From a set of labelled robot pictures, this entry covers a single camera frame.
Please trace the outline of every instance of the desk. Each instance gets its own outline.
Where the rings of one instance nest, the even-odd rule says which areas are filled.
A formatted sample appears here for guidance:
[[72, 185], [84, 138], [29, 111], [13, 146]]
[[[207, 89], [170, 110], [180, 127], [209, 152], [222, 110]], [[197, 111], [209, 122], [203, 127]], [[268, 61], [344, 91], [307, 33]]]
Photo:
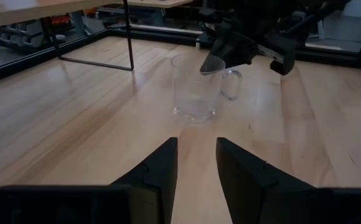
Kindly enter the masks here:
[[[222, 136], [315, 186], [361, 187], [361, 70], [270, 59], [241, 65], [239, 99], [205, 126], [172, 114], [170, 58], [195, 50], [133, 40], [133, 72], [51, 60], [0, 81], [0, 185], [109, 184], [179, 138], [172, 223], [231, 223], [215, 162]], [[69, 57], [128, 63], [107, 37]]]
[[[130, 5], [169, 8], [180, 6], [192, 0], [129, 0]], [[122, 4], [121, 0], [0, 0], [0, 26], [16, 22], [61, 15], [68, 12], [104, 6]]]

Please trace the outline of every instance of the glass cup handle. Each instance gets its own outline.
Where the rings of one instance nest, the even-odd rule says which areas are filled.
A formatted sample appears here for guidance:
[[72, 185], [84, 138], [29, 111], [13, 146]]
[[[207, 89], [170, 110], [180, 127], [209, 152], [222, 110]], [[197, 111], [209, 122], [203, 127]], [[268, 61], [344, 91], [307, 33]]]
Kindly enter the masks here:
[[238, 98], [238, 94], [240, 93], [240, 88], [241, 88], [241, 73], [237, 70], [227, 70], [225, 72], [225, 74], [223, 74], [222, 79], [225, 79], [226, 77], [228, 77], [229, 75], [235, 75], [238, 78], [238, 84], [237, 84], [237, 89], [236, 89], [236, 95], [235, 96], [229, 96], [224, 90], [220, 90], [220, 94], [222, 96], [224, 96], [227, 100], [229, 101], [233, 101], [233, 100], [237, 100]]

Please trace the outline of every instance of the robotic arm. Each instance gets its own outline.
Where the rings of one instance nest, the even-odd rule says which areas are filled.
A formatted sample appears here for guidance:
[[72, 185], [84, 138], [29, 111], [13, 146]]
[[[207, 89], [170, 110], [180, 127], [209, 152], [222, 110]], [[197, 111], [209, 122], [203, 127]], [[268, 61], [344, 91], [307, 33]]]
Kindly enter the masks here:
[[206, 27], [216, 38], [210, 54], [227, 67], [251, 64], [255, 55], [262, 54], [273, 59], [272, 70], [287, 75], [294, 67], [296, 48], [304, 46], [311, 29], [349, 1], [237, 0], [221, 22]]

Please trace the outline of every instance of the black metal table leg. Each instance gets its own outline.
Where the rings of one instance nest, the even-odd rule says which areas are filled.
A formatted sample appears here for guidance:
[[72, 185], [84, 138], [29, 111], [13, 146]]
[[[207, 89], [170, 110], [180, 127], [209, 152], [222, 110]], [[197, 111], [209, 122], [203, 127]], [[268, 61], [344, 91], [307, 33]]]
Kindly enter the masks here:
[[127, 71], [132, 71], [134, 68], [134, 63], [133, 63], [133, 54], [132, 54], [132, 42], [131, 42], [131, 25], [129, 24], [129, 11], [128, 11], [128, 1], [127, 0], [123, 0], [124, 1], [124, 11], [125, 11], [125, 23], [126, 23], [126, 38], [128, 41], [128, 52], [129, 52], [129, 62], [131, 64], [131, 67], [124, 67], [124, 66], [119, 66], [119, 65], [110, 65], [107, 63], [99, 63], [99, 62], [89, 62], [86, 60], [79, 60], [79, 59], [74, 59], [74, 58], [68, 58], [68, 57], [63, 57], [63, 53], [60, 49], [59, 46], [59, 42], [56, 39], [56, 34], [55, 31], [53, 29], [52, 26], [52, 20], [50, 17], [46, 17], [46, 22], [47, 22], [47, 26], [45, 26], [44, 20], [40, 19], [41, 23], [42, 23], [42, 29], [44, 30], [44, 33], [46, 35], [48, 35], [49, 41], [51, 40], [53, 43], [53, 46], [55, 47], [55, 51], [57, 53], [57, 57], [60, 60], [65, 60], [68, 62], [76, 62], [76, 63], [83, 63], [83, 64], [87, 64], [87, 65], [96, 65], [96, 66], [101, 66], [101, 67], [107, 67], [107, 68], [116, 68], [116, 69], [121, 69], [121, 70], [127, 70]]

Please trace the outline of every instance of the clear glass pitcher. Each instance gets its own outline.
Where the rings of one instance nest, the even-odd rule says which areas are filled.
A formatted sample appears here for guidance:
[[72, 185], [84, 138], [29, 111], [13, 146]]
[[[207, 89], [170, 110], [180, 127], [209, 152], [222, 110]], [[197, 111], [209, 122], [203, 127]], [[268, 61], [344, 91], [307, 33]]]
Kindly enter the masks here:
[[[201, 124], [210, 120], [215, 114], [220, 95], [233, 101], [240, 91], [241, 73], [226, 70], [222, 59], [206, 55], [194, 52], [175, 56], [171, 60], [174, 67], [174, 112], [188, 123]], [[223, 89], [223, 80], [230, 75], [238, 78], [233, 96]]]

